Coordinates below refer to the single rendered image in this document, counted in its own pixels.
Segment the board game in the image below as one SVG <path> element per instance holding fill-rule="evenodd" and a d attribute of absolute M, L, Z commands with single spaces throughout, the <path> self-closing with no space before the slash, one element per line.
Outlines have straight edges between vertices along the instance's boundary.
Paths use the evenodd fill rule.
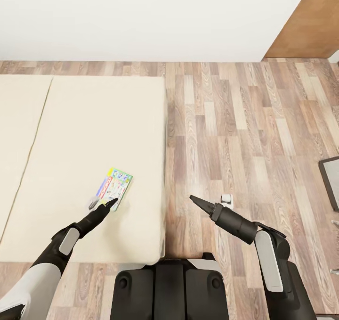
<path fill-rule="evenodd" d="M 106 204 L 107 202 L 118 198 L 118 201 L 110 210 L 117 211 L 127 188 L 132 180 L 132 175 L 110 168 L 96 196 L 100 197 L 97 204 Z M 106 205 L 105 205 L 106 206 Z"/>

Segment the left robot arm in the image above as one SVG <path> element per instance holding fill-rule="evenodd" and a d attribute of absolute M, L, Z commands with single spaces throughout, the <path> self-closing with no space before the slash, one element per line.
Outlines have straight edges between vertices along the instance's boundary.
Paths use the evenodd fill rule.
<path fill-rule="evenodd" d="M 84 206 L 87 216 L 55 234 L 29 270 L 0 300 L 0 320 L 46 320 L 75 244 L 105 219 L 118 198 L 95 208 L 99 200 L 99 196 L 90 198 Z"/>

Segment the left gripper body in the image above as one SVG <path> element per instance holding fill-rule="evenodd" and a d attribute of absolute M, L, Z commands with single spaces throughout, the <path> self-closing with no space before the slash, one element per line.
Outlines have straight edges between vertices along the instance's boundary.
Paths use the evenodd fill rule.
<path fill-rule="evenodd" d="M 85 220 L 88 220 L 91 224 L 91 230 L 96 228 L 110 213 L 104 204 L 100 204 L 99 207 L 91 212 L 89 215 L 84 217 Z"/>

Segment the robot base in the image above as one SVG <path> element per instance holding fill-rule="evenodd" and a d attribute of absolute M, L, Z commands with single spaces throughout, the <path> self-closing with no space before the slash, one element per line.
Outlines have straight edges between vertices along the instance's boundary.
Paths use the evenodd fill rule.
<path fill-rule="evenodd" d="M 154 265 L 120 263 L 110 320 L 229 320 L 220 264 L 212 252 Z"/>

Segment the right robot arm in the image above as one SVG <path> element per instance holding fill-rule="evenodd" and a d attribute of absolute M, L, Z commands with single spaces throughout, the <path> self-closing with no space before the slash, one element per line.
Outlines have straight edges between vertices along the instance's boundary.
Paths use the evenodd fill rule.
<path fill-rule="evenodd" d="M 211 220 L 222 229 L 248 245 L 254 241 L 270 320 L 317 320 L 297 266 L 288 261 L 290 245 L 283 233 L 232 211 L 232 194 L 223 194 L 221 204 L 192 195 L 189 198 L 211 213 Z"/>

